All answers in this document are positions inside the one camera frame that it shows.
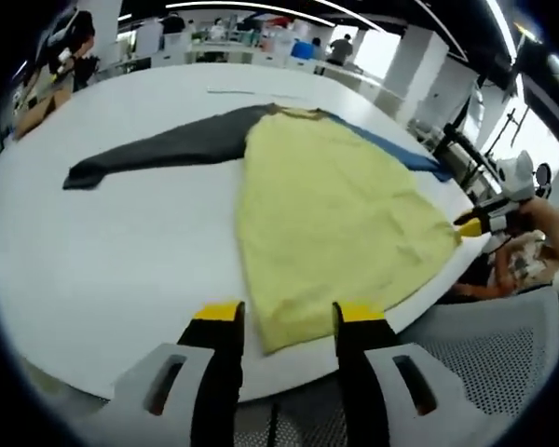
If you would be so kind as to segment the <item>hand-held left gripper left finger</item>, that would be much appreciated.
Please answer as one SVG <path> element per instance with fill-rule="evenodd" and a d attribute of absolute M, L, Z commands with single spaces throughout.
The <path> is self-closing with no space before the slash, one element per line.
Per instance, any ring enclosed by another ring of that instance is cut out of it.
<path fill-rule="evenodd" d="M 243 383 L 245 304 L 204 305 L 115 383 L 81 425 L 90 446 L 231 446 Z"/>

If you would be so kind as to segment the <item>person's right hand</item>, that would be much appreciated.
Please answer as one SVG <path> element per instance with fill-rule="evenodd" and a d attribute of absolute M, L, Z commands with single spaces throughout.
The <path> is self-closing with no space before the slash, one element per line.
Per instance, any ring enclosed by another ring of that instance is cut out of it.
<path fill-rule="evenodd" d="M 510 229 L 517 234 L 535 230 L 537 228 L 535 212 L 541 202 L 542 199 L 538 196 L 521 201 L 518 204 L 518 209 L 511 214 Z"/>

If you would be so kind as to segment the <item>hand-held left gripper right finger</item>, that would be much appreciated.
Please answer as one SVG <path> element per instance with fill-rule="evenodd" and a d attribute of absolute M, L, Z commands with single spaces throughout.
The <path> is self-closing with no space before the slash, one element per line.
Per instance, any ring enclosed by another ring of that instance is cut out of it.
<path fill-rule="evenodd" d="M 333 304 L 338 380 L 350 446 L 490 446 L 503 417 L 472 403 L 459 376 L 404 344 L 367 305 Z"/>

